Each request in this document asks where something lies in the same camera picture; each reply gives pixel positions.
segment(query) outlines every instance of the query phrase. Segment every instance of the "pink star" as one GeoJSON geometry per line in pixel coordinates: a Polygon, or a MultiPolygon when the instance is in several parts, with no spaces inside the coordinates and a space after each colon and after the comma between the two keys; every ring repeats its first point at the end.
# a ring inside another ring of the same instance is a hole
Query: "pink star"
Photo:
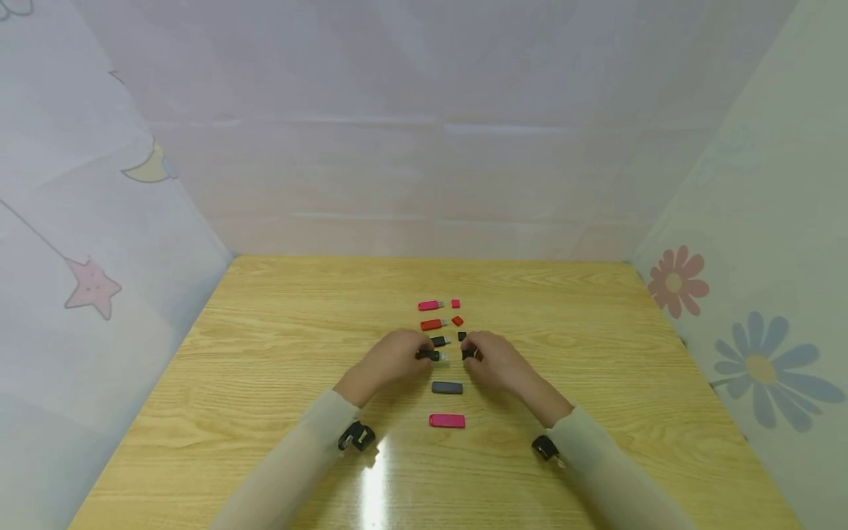
{"type": "Polygon", "coordinates": [[[108,320],[112,316],[112,297],[120,291],[120,285],[106,276],[103,269],[89,258],[85,265],[65,258],[70,271],[76,276],[76,289],[64,303],[69,310],[73,307],[93,305],[100,315],[108,320]]]}

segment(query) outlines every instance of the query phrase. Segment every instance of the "sleeve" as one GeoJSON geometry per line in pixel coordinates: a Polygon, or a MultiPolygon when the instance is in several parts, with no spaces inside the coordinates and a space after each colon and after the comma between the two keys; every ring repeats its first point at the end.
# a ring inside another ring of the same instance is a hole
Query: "sleeve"
{"type": "Polygon", "coordinates": [[[210,530],[287,527],[324,473],[343,454],[338,450],[338,439],[357,420],[359,412],[342,396],[325,391],[227,500],[210,530]]]}
{"type": "Polygon", "coordinates": [[[593,504],[616,530],[696,528],[582,407],[559,420],[547,434],[593,504]]]}

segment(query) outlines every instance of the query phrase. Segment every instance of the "pink usb flash drive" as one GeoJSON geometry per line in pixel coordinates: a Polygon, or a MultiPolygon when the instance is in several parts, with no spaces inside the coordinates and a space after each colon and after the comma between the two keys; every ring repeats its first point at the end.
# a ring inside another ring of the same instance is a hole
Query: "pink usb flash drive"
{"type": "Polygon", "coordinates": [[[462,414],[431,414],[430,427],[466,428],[466,417],[462,414]]]}
{"type": "Polygon", "coordinates": [[[421,302],[418,304],[419,311],[432,311],[437,310],[440,307],[444,307],[444,302],[442,300],[428,300],[427,302],[421,302]]]}

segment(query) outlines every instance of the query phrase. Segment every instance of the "person's right hand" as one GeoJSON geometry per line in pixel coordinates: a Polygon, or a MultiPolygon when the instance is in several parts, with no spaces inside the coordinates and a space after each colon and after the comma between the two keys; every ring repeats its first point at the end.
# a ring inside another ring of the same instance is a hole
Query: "person's right hand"
{"type": "Polygon", "coordinates": [[[485,387],[506,390],[515,395],[539,422],[553,427],[572,413],[574,406],[530,366],[510,341],[491,332],[471,332],[462,349],[477,349],[465,360],[471,376],[485,387]]]}
{"type": "Polygon", "coordinates": [[[518,395],[533,385],[539,375],[510,341],[491,332],[471,332],[462,341],[462,349],[476,349],[477,355],[465,360],[466,369],[483,386],[518,395]]]}

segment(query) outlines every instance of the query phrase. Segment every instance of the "hand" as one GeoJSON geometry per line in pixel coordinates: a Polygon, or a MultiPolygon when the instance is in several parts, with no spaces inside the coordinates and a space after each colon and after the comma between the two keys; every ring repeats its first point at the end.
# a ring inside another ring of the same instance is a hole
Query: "hand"
{"type": "Polygon", "coordinates": [[[409,329],[390,332],[344,374],[333,390],[350,404],[362,408],[389,383],[432,368],[431,360],[416,359],[419,349],[433,349],[430,337],[424,333],[409,329]]]}
{"type": "Polygon", "coordinates": [[[474,358],[465,360],[466,369],[483,386],[518,395],[533,385],[539,375],[510,341],[491,332],[471,332],[462,341],[462,349],[476,349],[474,358]]]}
{"type": "Polygon", "coordinates": [[[536,419],[553,427],[568,416],[574,406],[530,366],[508,340],[491,332],[472,332],[462,341],[462,349],[477,349],[465,360],[471,376],[485,387],[506,390],[521,400],[536,419]]]}

